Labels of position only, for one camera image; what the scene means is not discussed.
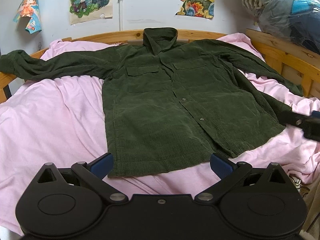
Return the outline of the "dark green corduroy shirt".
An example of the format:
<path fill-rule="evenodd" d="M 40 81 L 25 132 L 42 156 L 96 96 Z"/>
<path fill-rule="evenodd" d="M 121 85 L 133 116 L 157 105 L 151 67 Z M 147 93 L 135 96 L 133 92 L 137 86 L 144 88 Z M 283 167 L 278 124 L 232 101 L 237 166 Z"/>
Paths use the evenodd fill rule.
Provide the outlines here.
<path fill-rule="evenodd" d="M 257 90 L 246 73 L 302 88 L 252 53 L 219 40 L 177 41 L 174 28 L 148 28 L 143 44 L 73 51 L 47 61 L 15 50 L 1 72 L 40 81 L 89 75 L 103 79 L 102 100 L 113 177 L 192 167 L 213 153 L 236 158 L 280 134 L 290 107 Z"/>

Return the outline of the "plastic bag of clothes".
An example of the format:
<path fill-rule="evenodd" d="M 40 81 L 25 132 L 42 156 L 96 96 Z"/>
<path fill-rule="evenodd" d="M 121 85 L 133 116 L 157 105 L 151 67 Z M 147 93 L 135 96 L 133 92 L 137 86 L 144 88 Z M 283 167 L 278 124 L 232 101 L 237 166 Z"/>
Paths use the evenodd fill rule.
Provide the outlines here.
<path fill-rule="evenodd" d="M 319 54 L 319 0 L 241 0 L 261 31 Z"/>

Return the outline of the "pink bed sheet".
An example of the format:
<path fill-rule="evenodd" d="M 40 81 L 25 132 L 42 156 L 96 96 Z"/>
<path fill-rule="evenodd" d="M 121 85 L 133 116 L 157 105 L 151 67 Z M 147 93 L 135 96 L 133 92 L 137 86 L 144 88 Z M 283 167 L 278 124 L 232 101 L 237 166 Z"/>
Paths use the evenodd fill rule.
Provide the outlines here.
<path fill-rule="evenodd" d="M 67 51 L 95 51 L 110 46 L 94 42 L 62 42 L 49 45 L 41 59 Z M 304 99 L 289 92 L 276 80 L 257 78 L 240 71 L 256 87 L 309 115 L 319 111 L 319 100 Z M 16 204 L 44 163 L 71 167 L 77 161 L 90 162 L 107 152 L 101 88 L 96 77 L 66 76 L 55 80 L 27 82 L 1 103 L 1 226 L 23 235 L 15 217 Z M 303 138 L 300 129 L 287 127 L 265 145 L 247 151 L 234 162 L 253 167 L 280 163 L 289 174 L 313 190 L 319 183 L 319 143 Z M 219 181 L 208 163 L 185 170 L 133 178 L 105 178 L 104 181 L 131 197 L 132 194 L 192 194 Z"/>

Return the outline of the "blond anime character poster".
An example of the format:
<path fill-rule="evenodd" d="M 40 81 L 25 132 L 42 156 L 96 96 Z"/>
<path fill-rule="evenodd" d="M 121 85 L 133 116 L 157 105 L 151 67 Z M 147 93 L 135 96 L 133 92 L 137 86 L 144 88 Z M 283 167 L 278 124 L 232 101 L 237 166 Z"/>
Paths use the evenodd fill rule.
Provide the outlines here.
<path fill-rule="evenodd" d="M 113 0 L 70 0 L 71 25 L 113 17 Z"/>

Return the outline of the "orange-haired anime poster curled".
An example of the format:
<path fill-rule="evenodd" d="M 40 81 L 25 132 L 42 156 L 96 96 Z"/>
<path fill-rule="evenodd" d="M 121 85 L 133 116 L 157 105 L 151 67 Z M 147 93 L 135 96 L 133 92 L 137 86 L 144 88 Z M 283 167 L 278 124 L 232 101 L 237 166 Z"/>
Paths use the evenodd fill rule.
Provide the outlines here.
<path fill-rule="evenodd" d="M 22 0 L 12 21 L 17 23 L 21 18 L 28 19 L 25 26 L 28 33 L 41 32 L 39 0 Z"/>

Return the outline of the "white wall conduit pipe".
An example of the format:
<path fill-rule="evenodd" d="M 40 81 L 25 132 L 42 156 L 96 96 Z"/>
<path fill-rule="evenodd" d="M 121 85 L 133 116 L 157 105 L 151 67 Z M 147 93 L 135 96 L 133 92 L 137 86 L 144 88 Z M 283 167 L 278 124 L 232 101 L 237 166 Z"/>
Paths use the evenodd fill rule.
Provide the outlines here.
<path fill-rule="evenodd" d="M 123 31 L 123 0 L 118 0 L 119 30 Z"/>

